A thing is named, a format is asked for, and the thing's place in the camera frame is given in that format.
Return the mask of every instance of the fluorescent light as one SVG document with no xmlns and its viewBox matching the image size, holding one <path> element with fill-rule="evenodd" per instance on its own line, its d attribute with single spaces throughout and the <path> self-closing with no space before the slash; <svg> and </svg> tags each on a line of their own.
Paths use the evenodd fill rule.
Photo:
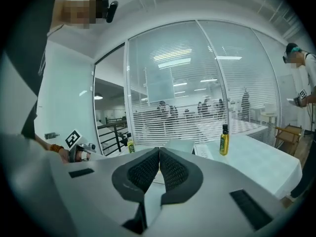
<svg viewBox="0 0 316 237">
<path fill-rule="evenodd" d="M 167 58 L 177 57 L 177 56 L 180 56 L 182 54 L 188 54 L 191 52 L 192 52 L 192 49 L 184 49 L 184 50 L 174 51 L 174 52 L 170 52 L 170 53 L 157 55 L 154 57 L 154 60 L 159 61 L 159 60 L 163 60 L 163 59 L 167 59 Z"/>
<path fill-rule="evenodd" d="M 179 65 L 189 64 L 190 62 L 191 62 L 191 58 L 180 59 L 180 60 L 175 60 L 175 61 L 161 63 L 161 64 L 158 65 L 158 67 L 160 69 L 164 69 L 164 68 L 170 68 L 170 67 L 175 67 L 175 66 L 179 66 Z"/>
<path fill-rule="evenodd" d="M 215 60 L 240 60 L 240 56 L 216 56 Z"/>
<path fill-rule="evenodd" d="M 205 81 L 217 81 L 217 79 L 202 80 L 201 82 L 205 82 Z"/>
<path fill-rule="evenodd" d="M 87 92 L 86 90 L 82 91 L 82 92 L 79 94 L 79 97 L 82 96 L 83 94 L 85 94 L 86 92 Z"/>
<path fill-rule="evenodd" d="M 187 84 L 188 84 L 187 82 L 185 82 L 185 83 L 179 83 L 179 84 L 174 84 L 173 87 L 175 87 L 175 86 L 180 86 L 180 85 L 187 85 Z"/>
</svg>

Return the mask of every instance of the white shirt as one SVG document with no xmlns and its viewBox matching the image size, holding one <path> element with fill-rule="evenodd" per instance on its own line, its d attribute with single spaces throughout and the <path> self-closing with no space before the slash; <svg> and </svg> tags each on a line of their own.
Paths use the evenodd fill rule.
<svg viewBox="0 0 316 237">
<path fill-rule="evenodd" d="M 309 54 L 305 57 L 305 69 L 307 74 L 309 75 L 309 83 L 311 85 L 312 90 L 316 86 L 316 57 L 313 54 Z"/>
<path fill-rule="evenodd" d="M 307 74 L 309 75 L 309 83 L 312 89 L 312 93 L 316 94 L 314 87 L 316 86 L 316 57 L 314 54 L 309 54 L 306 57 L 306 54 L 304 55 L 305 57 L 305 69 L 307 71 Z M 316 122 L 316 105 L 313 104 L 314 106 L 314 122 Z M 309 113 L 310 115 L 312 115 L 311 113 L 311 108 L 309 106 L 307 106 L 307 108 L 309 108 Z"/>
</svg>

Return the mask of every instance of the wooden chair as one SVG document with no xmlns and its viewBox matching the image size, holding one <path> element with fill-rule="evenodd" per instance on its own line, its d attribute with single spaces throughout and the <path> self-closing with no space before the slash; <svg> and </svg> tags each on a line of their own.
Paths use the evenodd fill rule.
<svg viewBox="0 0 316 237">
<path fill-rule="evenodd" d="M 302 127 L 297 127 L 289 124 L 285 128 L 276 126 L 275 129 L 277 129 L 275 147 L 278 148 L 279 145 L 282 143 L 280 141 L 283 141 L 280 150 L 293 156 L 301 137 Z"/>
</svg>

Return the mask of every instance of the hand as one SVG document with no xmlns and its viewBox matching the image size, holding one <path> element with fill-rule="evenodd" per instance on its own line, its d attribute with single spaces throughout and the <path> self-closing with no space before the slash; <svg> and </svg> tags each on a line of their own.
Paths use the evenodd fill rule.
<svg viewBox="0 0 316 237">
<path fill-rule="evenodd" d="M 303 98 L 301 100 L 301 106 L 300 107 L 306 107 L 307 106 L 307 97 Z"/>
<path fill-rule="evenodd" d="M 82 151 L 77 151 L 76 152 L 76 162 L 81 161 L 81 154 L 82 154 Z M 87 153 L 87 159 L 88 160 L 90 159 L 90 153 Z"/>
<path fill-rule="evenodd" d="M 60 155 L 61 160 L 63 161 L 63 163 L 69 163 L 69 161 L 68 161 L 69 151 L 68 150 L 61 148 L 58 151 L 58 154 Z"/>
</svg>

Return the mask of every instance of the person in background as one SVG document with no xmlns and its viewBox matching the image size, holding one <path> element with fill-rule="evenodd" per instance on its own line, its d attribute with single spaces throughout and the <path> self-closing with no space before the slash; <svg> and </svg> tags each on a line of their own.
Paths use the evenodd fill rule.
<svg viewBox="0 0 316 237">
<path fill-rule="evenodd" d="M 202 113 L 201 113 L 201 109 L 202 109 L 202 103 L 199 102 L 197 105 L 197 114 L 199 117 L 201 117 Z"/>
<path fill-rule="evenodd" d="M 218 102 L 217 117 L 218 119 L 222 119 L 225 112 L 225 106 L 222 99 L 219 99 Z"/>
<path fill-rule="evenodd" d="M 210 107 L 210 105 L 207 105 L 208 99 L 205 98 L 204 99 L 204 103 L 201 105 L 201 113 L 203 118 L 209 118 L 211 115 L 208 111 L 208 107 Z"/>
<path fill-rule="evenodd" d="M 241 99 L 241 120 L 249 121 L 249 97 L 249 93 L 245 91 Z"/>
<path fill-rule="evenodd" d="M 161 118 L 165 120 L 166 131 L 170 132 L 172 130 L 173 117 L 170 113 L 170 106 L 164 101 L 159 102 L 159 108 L 161 111 Z"/>
<path fill-rule="evenodd" d="M 88 28 L 89 24 L 96 23 L 97 18 L 104 18 L 104 15 L 107 15 L 106 3 L 108 4 L 108 0 L 36 0 L 22 14 L 21 22 L 17 24 L 4 51 L 21 78 L 37 97 L 46 65 L 45 48 L 48 36 L 63 25 Z M 37 102 L 28 115 L 22 135 L 36 140 L 46 150 L 57 152 L 63 162 L 68 162 L 68 150 L 56 144 L 51 145 L 35 134 L 36 109 Z M 81 153 L 77 153 L 78 160 L 81 159 Z"/>
<path fill-rule="evenodd" d="M 308 96 L 302 99 L 301 107 L 307 107 L 311 118 L 311 124 L 315 124 L 316 120 L 316 55 L 303 51 L 295 43 L 289 43 L 286 46 L 285 54 L 283 56 L 285 63 L 295 64 L 296 68 L 305 66 L 308 73 L 309 85 L 311 92 L 306 90 Z M 314 138 L 310 148 L 310 152 L 303 167 L 303 176 L 299 184 L 291 192 L 290 199 L 296 199 L 304 193 L 312 181 L 316 177 L 316 129 L 314 131 Z"/>
</svg>

